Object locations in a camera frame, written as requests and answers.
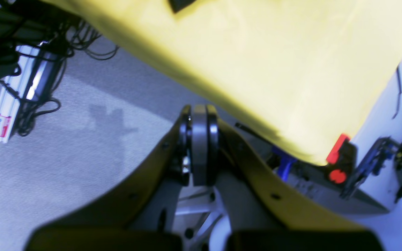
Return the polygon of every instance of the gray carpet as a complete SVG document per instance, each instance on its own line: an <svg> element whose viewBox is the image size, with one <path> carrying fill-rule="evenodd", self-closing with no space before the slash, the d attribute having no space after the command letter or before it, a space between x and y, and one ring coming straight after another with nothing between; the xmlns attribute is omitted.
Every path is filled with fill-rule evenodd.
<svg viewBox="0 0 402 251"><path fill-rule="evenodd" d="M94 50L112 47L100 40ZM40 116L27 137L0 143L0 251L22 250L35 227L107 192L185 104L207 102L122 50L110 61L77 53L67 65L54 93L62 108Z"/></svg>

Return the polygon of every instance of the gray surface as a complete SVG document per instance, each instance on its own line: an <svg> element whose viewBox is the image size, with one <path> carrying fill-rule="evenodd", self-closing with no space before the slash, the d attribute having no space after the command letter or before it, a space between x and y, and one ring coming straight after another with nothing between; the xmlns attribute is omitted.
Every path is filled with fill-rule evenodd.
<svg viewBox="0 0 402 251"><path fill-rule="evenodd" d="M102 40L95 49L112 46ZM185 104L206 103L122 50L103 62L77 53L54 97L59 111L40 116L27 137L0 143L0 251L21 250L35 227L107 192Z"/></svg>

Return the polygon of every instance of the yellow cover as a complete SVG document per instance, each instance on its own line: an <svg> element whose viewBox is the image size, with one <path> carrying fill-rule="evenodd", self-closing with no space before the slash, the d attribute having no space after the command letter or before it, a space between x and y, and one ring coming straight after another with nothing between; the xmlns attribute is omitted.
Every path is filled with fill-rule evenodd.
<svg viewBox="0 0 402 251"><path fill-rule="evenodd" d="M402 58L402 0L45 1L317 165Z"/></svg>

